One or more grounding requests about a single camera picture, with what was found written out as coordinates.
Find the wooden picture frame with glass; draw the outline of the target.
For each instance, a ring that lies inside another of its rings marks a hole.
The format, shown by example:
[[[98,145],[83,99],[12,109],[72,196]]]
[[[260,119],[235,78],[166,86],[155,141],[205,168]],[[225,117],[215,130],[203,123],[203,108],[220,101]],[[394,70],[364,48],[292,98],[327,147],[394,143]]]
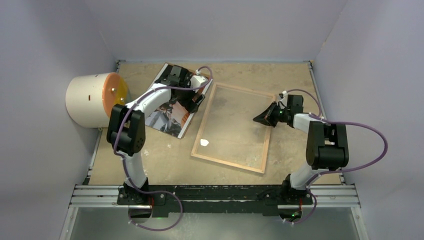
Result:
[[[253,119],[275,99],[272,93],[214,83],[191,156],[264,174],[271,127]]]

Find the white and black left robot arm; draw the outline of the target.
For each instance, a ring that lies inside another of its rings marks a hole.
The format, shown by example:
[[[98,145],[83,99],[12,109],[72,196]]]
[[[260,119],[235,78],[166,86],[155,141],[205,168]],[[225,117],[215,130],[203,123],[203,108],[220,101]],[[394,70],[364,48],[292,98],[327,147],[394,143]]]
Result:
[[[142,163],[141,150],[146,142],[146,119],[156,111],[166,114],[166,124],[183,128],[187,117],[196,113],[205,99],[204,89],[213,81],[213,74],[203,75],[201,66],[191,71],[167,64],[149,89],[135,100],[112,107],[106,140],[113,153],[121,158],[125,174],[124,186],[138,205],[149,199],[148,178]]]

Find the printed photo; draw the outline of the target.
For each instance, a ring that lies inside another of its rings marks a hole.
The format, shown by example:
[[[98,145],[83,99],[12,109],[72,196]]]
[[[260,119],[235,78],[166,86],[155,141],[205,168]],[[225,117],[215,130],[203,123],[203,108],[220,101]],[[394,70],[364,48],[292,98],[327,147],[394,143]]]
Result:
[[[156,84],[156,79],[168,65],[175,64],[165,63],[152,84]],[[195,70],[188,70],[192,74],[195,72]],[[208,74],[201,73],[201,75],[208,78],[210,77]],[[196,95],[204,94],[205,96],[205,93],[207,92],[210,85],[211,83],[208,81],[204,86],[194,90]],[[169,104],[168,101],[162,103],[158,108],[154,109],[149,116],[145,118],[145,125],[162,133],[171,135],[178,139],[182,139],[195,113],[189,113],[179,103]]]

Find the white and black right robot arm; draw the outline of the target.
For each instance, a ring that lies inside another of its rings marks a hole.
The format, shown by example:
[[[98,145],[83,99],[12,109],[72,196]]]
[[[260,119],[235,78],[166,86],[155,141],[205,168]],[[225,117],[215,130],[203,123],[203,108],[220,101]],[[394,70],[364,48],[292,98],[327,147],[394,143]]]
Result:
[[[307,134],[305,161],[288,176],[289,185],[281,189],[280,196],[288,204],[294,203],[319,175],[334,172],[347,166],[349,148],[347,128],[343,123],[329,123],[304,112],[301,95],[283,92],[279,101],[273,101],[266,110],[255,116],[256,123],[276,127],[286,123],[289,127]]]

